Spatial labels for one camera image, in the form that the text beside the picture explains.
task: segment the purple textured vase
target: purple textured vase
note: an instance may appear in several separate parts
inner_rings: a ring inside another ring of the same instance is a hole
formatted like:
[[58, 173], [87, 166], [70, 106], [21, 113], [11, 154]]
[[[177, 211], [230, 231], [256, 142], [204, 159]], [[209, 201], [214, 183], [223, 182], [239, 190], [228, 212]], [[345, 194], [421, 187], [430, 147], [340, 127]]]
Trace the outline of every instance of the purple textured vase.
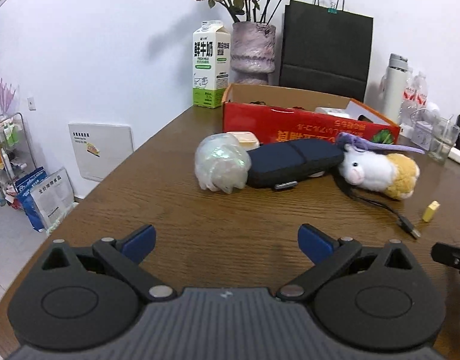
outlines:
[[275, 26], [241, 21], [233, 24], [230, 66], [241, 84], [268, 84], [275, 70]]

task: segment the light switch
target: light switch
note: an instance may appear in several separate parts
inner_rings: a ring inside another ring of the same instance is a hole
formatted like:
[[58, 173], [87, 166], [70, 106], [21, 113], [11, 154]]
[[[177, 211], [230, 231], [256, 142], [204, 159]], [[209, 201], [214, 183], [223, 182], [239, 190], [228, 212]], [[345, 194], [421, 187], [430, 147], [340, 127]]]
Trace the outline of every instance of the light switch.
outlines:
[[35, 99], [33, 97], [28, 98], [28, 109], [30, 111], [36, 111]]

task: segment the white and brown plush toy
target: white and brown plush toy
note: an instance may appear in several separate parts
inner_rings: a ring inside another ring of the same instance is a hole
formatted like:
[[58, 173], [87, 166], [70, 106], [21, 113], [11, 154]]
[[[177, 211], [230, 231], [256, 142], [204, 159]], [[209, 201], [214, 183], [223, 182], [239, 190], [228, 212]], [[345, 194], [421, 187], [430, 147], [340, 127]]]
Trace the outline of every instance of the white and brown plush toy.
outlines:
[[413, 159], [398, 153], [383, 155], [357, 150], [348, 143], [344, 145], [344, 156], [339, 171], [349, 184], [382, 192], [397, 200], [412, 196], [420, 176]]

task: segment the wooden table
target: wooden table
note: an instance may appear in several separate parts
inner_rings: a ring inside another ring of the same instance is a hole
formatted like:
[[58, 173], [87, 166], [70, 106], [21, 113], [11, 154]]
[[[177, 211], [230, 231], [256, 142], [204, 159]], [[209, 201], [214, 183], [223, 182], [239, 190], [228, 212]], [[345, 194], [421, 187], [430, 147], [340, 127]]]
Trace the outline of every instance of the wooden table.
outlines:
[[[447, 319], [435, 347], [451, 359], [460, 359], [460, 276], [430, 258], [437, 241], [460, 245], [460, 165], [448, 160], [441, 166], [427, 156], [414, 156], [421, 176], [413, 197], [389, 203], [422, 232], [421, 239], [414, 241], [387, 211], [343, 195], [331, 176], [283, 192], [250, 187], [231, 195], [202, 191], [193, 174], [195, 149], [204, 137], [220, 131], [220, 109], [188, 109], [101, 182], [50, 240], [64, 238], [74, 246], [86, 246], [106, 236], [122, 238], [149, 223], [157, 229], [157, 244], [142, 267], [174, 288], [267, 286], [276, 290], [311, 266], [297, 246], [302, 223], [369, 246], [402, 239], [446, 300]], [[420, 218], [433, 200], [441, 207], [425, 224]], [[48, 243], [0, 302], [3, 357], [18, 347], [7, 319], [8, 302]]]

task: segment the plush toy nose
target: plush toy nose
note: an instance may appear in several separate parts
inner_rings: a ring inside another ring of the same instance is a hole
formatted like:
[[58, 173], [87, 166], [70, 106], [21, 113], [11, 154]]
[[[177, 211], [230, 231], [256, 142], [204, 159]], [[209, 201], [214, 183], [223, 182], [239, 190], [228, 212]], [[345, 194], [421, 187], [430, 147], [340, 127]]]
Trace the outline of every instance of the plush toy nose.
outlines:
[[352, 185], [359, 185], [364, 181], [364, 172], [358, 167], [350, 169], [347, 175], [347, 181]]

